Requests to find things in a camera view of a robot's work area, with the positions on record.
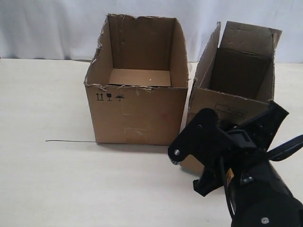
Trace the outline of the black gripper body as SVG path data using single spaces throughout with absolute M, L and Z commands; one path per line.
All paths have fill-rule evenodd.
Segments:
M 247 153 L 256 157 L 266 151 L 257 148 L 256 145 L 245 136 L 244 132 L 228 135 L 230 136 L 230 148 L 216 159 L 214 166 L 203 165 L 204 170 L 200 179 L 193 183 L 194 190 L 204 197 L 223 186 L 223 178 L 225 177 L 226 170 L 234 165 L 236 160 L 240 159 L 241 155 Z

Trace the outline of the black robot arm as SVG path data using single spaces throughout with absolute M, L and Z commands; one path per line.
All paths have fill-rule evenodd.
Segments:
M 303 205 L 272 166 L 303 146 L 297 136 L 270 145 L 288 112 L 276 102 L 242 124 L 220 124 L 211 108 L 201 109 L 168 147 L 175 165 L 188 156 L 202 165 L 193 189 L 201 196 L 222 187 L 233 227 L 300 227 Z

